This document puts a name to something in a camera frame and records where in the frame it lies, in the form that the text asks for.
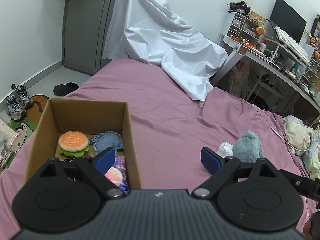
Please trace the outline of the person's right hand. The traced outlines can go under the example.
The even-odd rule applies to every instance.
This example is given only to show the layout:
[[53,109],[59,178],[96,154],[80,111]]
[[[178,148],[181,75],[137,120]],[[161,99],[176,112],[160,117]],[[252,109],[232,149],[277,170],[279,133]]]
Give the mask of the person's right hand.
[[308,239],[308,240],[318,239],[319,234],[316,233],[317,226],[318,224],[312,219],[309,219],[305,223],[303,228],[303,236],[305,237],[305,239]]

